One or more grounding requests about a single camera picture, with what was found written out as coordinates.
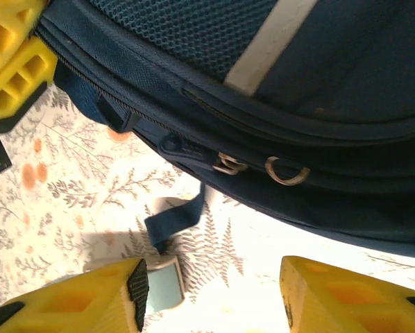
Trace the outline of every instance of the fabric strap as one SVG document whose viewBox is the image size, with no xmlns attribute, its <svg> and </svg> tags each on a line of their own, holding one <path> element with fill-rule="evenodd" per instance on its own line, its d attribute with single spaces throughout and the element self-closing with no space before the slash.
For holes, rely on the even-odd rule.
<svg viewBox="0 0 415 333">
<path fill-rule="evenodd" d="M 200 221 L 205 202 L 206 186 L 201 183 L 200 193 L 184 205 L 165 210 L 144 220 L 151 244 L 163 254 L 169 238 Z"/>
</svg>

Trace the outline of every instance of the leaf pattern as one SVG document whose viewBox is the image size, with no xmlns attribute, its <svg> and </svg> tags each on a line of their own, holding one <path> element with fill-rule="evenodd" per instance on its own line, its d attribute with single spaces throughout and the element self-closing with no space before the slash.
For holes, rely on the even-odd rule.
<svg viewBox="0 0 415 333">
<path fill-rule="evenodd" d="M 0 174 L 0 303 L 81 273 L 97 259 L 157 255 L 144 219 L 198 193 L 194 178 L 133 134 L 86 119 L 54 86 L 0 137 L 13 162 Z M 146 331 L 234 332 L 214 329 L 225 321 L 278 331 L 281 316 L 261 318 L 268 308 L 282 313 L 274 291 L 283 255 L 415 288 L 413 258 L 306 236 L 218 193 L 197 225 L 172 237 L 167 253 L 178 256 L 186 304 L 146 316 Z M 250 314 L 248 302 L 264 306 Z"/>
</svg>

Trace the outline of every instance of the navy blue backpack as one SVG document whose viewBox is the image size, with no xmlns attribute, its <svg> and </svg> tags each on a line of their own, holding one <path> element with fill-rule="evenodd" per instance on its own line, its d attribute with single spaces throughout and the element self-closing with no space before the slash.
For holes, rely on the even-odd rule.
<svg viewBox="0 0 415 333">
<path fill-rule="evenodd" d="M 35 34 L 85 116 L 285 223 L 415 255 L 415 0 L 51 0 Z M 146 221 L 160 252 L 203 193 Z"/>
</svg>

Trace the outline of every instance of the metal ring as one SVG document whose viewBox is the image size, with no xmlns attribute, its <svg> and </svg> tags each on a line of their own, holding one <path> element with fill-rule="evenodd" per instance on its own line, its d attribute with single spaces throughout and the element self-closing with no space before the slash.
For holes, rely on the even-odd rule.
<svg viewBox="0 0 415 333">
<path fill-rule="evenodd" d="M 306 180 L 306 178 L 308 177 L 308 175 L 311 172 L 310 169 L 303 168 L 297 176 L 295 176 L 291 179 L 287 179 L 287 180 L 280 179 L 277 176 L 276 172 L 274 171 L 274 167 L 273 167 L 274 162 L 276 160 L 279 160 L 279 158 L 275 157 L 275 156 L 271 156 L 270 158 L 268 158 L 266 160 L 266 163 L 264 164 L 264 167 L 266 168 L 266 172 L 268 173 L 268 175 L 270 175 L 272 179 L 274 179 L 276 182 L 278 182 L 281 185 L 294 186 L 294 185 L 301 184 L 302 182 L 304 182 Z"/>
</svg>

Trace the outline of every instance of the white stripe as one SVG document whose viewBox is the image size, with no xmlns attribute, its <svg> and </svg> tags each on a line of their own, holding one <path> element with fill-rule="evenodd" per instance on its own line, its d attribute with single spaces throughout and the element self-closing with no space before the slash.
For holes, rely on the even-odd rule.
<svg viewBox="0 0 415 333">
<path fill-rule="evenodd" d="M 278 0 L 224 83 L 254 95 L 318 0 Z"/>
</svg>

